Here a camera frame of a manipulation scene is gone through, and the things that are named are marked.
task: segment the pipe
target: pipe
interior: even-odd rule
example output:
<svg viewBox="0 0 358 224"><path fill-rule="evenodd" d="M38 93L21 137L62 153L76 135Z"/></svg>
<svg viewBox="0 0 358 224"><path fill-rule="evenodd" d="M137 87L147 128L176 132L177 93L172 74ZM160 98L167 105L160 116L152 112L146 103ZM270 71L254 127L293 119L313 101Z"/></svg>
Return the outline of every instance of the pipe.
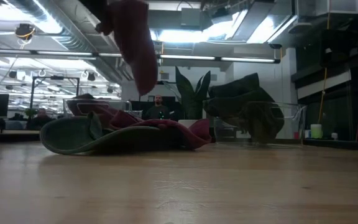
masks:
<svg viewBox="0 0 358 224"><path fill-rule="evenodd" d="M42 31L51 34L62 35L52 37L69 51L75 52L97 52L95 46L85 37L77 26L52 0L4 0L7 4L14 6L21 12L28 14L32 22ZM116 68L110 66L102 58L97 58L91 63L100 70L103 77L115 83L120 83L122 77Z"/></svg>

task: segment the plant leaf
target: plant leaf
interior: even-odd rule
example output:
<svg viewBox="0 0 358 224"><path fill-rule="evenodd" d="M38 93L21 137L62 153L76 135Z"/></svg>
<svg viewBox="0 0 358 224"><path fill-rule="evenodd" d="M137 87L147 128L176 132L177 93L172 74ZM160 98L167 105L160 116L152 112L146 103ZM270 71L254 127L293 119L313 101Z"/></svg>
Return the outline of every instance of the plant leaf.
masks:
<svg viewBox="0 0 358 224"><path fill-rule="evenodd" d="M197 92L198 92L198 90L200 89L200 87L201 87L201 81L203 80L203 78L204 78L204 76L202 76L201 78L200 78L200 80L198 80L198 83L197 83L197 86L196 86L196 94L197 94Z"/></svg>
<svg viewBox="0 0 358 224"><path fill-rule="evenodd" d="M171 90L175 94L176 98L178 99L179 103L181 104L181 96L178 91L178 88L175 85L169 84L166 81L163 81L162 83L164 84L165 87L167 87L167 89Z"/></svg>
<svg viewBox="0 0 358 224"><path fill-rule="evenodd" d="M179 68L175 66L175 76L177 79L177 87L179 90L179 93L181 94L182 99L183 98L193 98L195 93L193 86L191 85L190 81L180 73Z"/></svg>
<svg viewBox="0 0 358 224"><path fill-rule="evenodd" d="M205 100L206 94L208 92L209 84L211 83L211 71L207 72L203 78L203 82L199 88L199 90L196 92L196 99L197 100Z"/></svg>

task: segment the air duct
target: air duct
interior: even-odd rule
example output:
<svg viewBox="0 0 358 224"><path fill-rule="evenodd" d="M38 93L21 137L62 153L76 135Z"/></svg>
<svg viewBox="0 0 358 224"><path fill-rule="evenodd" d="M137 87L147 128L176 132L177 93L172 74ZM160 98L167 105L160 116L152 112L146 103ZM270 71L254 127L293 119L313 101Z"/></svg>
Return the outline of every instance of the air duct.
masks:
<svg viewBox="0 0 358 224"><path fill-rule="evenodd" d="M54 3L54 1L41 0L4 0L7 4L31 17L31 21L44 32L58 32L52 37L69 51L97 52L96 48L81 33L67 15ZM118 70L102 58L92 62L88 61L99 70L109 82L120 83L122 76Z"/></svg>

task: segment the wooden table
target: wooden table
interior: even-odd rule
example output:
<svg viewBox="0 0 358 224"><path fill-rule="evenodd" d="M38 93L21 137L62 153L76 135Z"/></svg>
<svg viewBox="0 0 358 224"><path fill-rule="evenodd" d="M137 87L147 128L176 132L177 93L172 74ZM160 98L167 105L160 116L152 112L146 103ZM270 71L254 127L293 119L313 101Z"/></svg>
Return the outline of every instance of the wooden table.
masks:
<svg viewBox="0 0 358 224"><path fill-rule="evenodd" d="M61 156L0 145L0 223L358 223L358 151Z"/></svg>

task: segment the person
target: person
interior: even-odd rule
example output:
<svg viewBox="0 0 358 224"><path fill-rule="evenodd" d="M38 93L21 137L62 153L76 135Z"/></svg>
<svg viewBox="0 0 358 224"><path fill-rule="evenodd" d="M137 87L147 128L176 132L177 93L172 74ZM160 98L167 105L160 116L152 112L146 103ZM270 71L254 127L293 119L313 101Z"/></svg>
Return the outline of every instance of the person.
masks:
<svg viewBox="0 0 358 224"><path fill-rule="evenodd" d="M37 117L27 123L27 129L40 130L50 121L53 121L53 119L47 115L47 110L41 108L38 110Z"/></svg>
<svg viewBox="0 0 358 224"><path fill-rule="evenodd" d="M154 97L154 106L145 115L145 119L169 119L169 108L162 104L162 96Z"/></svg>

